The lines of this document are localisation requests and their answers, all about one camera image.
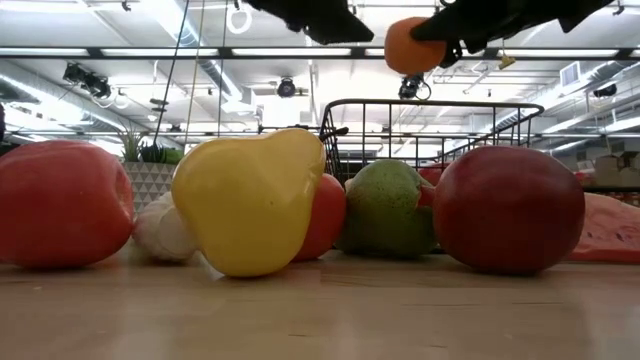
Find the plastic fruit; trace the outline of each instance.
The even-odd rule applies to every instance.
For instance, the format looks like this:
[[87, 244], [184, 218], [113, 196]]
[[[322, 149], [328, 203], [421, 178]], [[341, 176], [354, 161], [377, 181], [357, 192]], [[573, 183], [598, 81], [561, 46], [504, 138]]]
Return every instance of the plastic fruit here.
[[182, 159], [171, 192], [211, 266], [267, 275], [302, 248], [324, 166], [322, 142], [303, 129], [216, 139]]
[[152, 257], [181, 262], [196, 252], [195, 242], [185, 227], [168, 192], [138, 214], [133, 240]]
[[340, 236], [347, 198], [340, 182], [329, 174], [323, 174], [311, 210], [311, 223], [302, 248], [293, 261], [317, 259], [331, 250]]
[[384, 40], [384, 59], [387, 66], [403, 75], [416, 75], [437, 67], [444, 59], [444, 41], [415, 41], [411, 29], [429, 18], [411, 17], [389, 27]]
[[431, 185], [402, 161], [378, 160], [347, 190], [347, 217], [336, 247], [348, 254], [416, 258], [436, 245]]
[[447, 166], [449, 166], [449, 163], [433, 164], [418, 170], [418, 173], [423, 179], [435, 186], [440, 182], [440, 176], [442, 176], [442, 172]]
[[115, 156], [82, 141], [23, 145], [0, 158], [0, 259], [26, 268], [89, 265], [133, 227], [129, 178]]
[[539, 151], [474, 149], [436, 187], [434, 223], [442, 248], [483, 272], [530, 275], [575, 248], [584, 222], [580, 183]]

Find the potted plant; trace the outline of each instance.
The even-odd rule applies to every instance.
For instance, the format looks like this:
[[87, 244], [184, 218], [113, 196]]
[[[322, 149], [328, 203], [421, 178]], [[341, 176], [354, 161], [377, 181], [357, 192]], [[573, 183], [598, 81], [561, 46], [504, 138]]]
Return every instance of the potted plant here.
[[118, 130], [124, 144], [124, 168], [133, 187], [136, 212], [171, 190], [176, 165], [182, 158], [179, 150], [143, 142], [148, 132], [136, 132], [131, 126]]

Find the tomato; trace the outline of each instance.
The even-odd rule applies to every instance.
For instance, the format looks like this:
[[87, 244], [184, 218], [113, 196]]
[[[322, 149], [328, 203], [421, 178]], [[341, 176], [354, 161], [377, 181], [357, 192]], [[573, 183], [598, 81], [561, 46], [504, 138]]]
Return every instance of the tomato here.
[[429, 184], [436, 186], [440, 181], [440, 176], [442, 176], [442, 172], [444, 171], [444, 169], [447, 168], [447, 166], [449, 166], [449, 163], [432, 164], [418, 170], [418, 173], [420, 174], [420, 176], [422, 176], [423, 179], [427, 180]]
[[434, 199], [442, 248], [480, 271], [533, 274], [575, 248], [584, 223], [580, 183], [539, 151], [474, 149], [442, 174]]
[[347, 198], [340, 182], [323, 174], [311, 209], [311, 222], [302, 248], [293, 261], [313, 260], [329, 251], [342, 231]]
[[1, 157], [0, 204], [0, 259], [26, 268], [103, 260], [133, 229], [125, 170], [87, 142], [33, 143]]

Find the yellow pear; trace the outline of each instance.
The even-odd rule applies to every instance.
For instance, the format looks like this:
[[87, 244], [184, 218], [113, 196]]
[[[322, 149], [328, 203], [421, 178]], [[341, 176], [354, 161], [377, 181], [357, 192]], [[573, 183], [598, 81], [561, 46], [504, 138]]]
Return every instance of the yellow pear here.
[[262, 276], [302, 247], [324, 166], [324, 145], [303, 129], [216, 139], [182, 159], [171, 192], [211, 266]]

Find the wooden table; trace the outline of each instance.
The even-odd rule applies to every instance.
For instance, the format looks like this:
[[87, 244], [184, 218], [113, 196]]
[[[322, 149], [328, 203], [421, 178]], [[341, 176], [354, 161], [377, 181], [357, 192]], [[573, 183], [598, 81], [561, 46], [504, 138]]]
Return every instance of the wooden table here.
[[347, 258], [233, 280], [198, 263], [0, 266], [3, 360], [640, 359], [640, 267], [537, 278]]

